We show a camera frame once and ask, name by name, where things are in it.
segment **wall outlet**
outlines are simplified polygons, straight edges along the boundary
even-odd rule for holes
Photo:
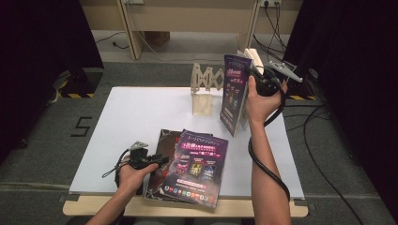
[[[129,5],[143,5],[144,0],[126,0]]]
[[[268,7],[269,8],[275,8],[276,7],[276,3],[279,3],[279,6],[281,6],[282,0],[262,0],[261,1],[261,7],[264,6],[264,3],[268,1]]]

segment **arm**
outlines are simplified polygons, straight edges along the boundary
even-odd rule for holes
[[[253,151],[258,159],[279,177],[279,171],[264,129],[264,121],[278,108],[280,103],[280,93],[272,97],[259,96],[255,88],[255,80],[250,76],[246,112],[249,116]],[[256,225],[291,224],[290,207],[286,200],[286,194],[255,163],[253,163],[252,170],[252,201]]]
[[[143,183],[144,177],[157,168],[158,164],[156,163],[150,164],[139,171],[134,170],[130,165],[123,166],[119,174],[119,189],[87,224],[107,225],[115,221]]]

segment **black stand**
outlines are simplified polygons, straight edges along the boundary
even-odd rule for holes
[[[91,98],[102,78],[102,72],[84,72],[82,68],[72,73],[67,83],[59,89],[63,98]]]

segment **forearm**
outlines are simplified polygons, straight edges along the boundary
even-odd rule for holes
[[[257,158],[280,177],[264,125],[251,122],[252,146]],[[255,163],[252,170],[252,201],[256,224],[290,224],[290,209],[283,189]]]
[[[119,189],[87,224],[108,225],[112,223],[120,215],[133,196],[133,193]]]

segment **colorful magazine cover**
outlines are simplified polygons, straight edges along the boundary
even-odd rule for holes
[[[170,164],[173,162],[176,145],[179,142],[179,136],[181,132],[182,131],[174,131],[169,129],[161,130],[158,146],[156,148],[156,154],[162,154],[163,157],[169,157],[169,162],[163,164],[155,172],[150,174],[149,182],[145,192],[145,198],[167,202],[181,202],[178,199],[160,194],[161,185],[163,184],[164,178],[168,173]]]
[[[225,75],[222,93],[222,111],[220,118],[233,137],[237,134],[237,125],[243,112],[247,92],[248,70],[252,59],[232,54],[224,56]]]
[[[183,130],[161,193],[184,202],[215,208],[228,141]]]

